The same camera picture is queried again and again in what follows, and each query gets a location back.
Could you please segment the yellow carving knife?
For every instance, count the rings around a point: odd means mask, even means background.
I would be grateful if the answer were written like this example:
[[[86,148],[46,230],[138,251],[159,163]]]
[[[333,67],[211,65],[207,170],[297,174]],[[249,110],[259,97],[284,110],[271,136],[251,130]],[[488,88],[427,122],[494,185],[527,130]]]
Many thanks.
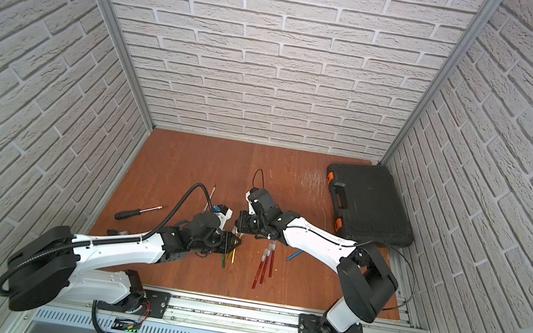
[[[239,232],[237,231],[237,228],[234,227],[233,230],[232,230],[232,234],[234,235],[233,239],[232,239],[232,250],[231,252],[229,253],[228,255],[228,261],[233,264],[234,263],[234,260],[235,260],[235,253],[236,253],[236,250],[237,250],[237,247],[241,244],[241,240],[240,240],[240,234]]]

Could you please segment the blue carving knife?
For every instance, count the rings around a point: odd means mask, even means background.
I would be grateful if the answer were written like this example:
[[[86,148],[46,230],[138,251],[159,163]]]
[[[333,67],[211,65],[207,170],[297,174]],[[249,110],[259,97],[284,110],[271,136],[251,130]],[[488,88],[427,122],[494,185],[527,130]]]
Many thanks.
[[[291,261],[292,259],[295,259],[296,257],[300,256],[300,254],[302,254],[304,251],[302,250],[299,250],[295,253],[293,253],[291,256],[287,257],[287,259],[285,259],[286,261]]]

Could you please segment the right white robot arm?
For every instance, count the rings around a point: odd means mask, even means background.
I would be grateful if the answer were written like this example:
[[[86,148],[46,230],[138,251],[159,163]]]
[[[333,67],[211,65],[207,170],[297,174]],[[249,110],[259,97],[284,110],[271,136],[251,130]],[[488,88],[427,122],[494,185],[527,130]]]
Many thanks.
[[[318,333],[353,333],[384,311],[399,284],[375,243],[337,237],[284,212],[264,188],[250,190],[246,200],[248,210],[235,223],[239,232],[297,248],[338,276],[342,297],[320,317]]]

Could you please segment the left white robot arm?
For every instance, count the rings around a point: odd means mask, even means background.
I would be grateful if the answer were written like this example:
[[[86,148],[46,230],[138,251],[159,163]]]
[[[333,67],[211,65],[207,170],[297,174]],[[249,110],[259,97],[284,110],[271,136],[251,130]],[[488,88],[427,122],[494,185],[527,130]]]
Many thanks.
[[[223,228],[231,216],[230,211],[206,211],[191,221],[122,236],[77,235],[68,226],[56,226],[9,257],[0,276],[0,297],[18,312],[68,300],[147,313],[151,301],[138,273],[109,269],[175,262],[191,253],[227,255],[241,244],[239,236]]]

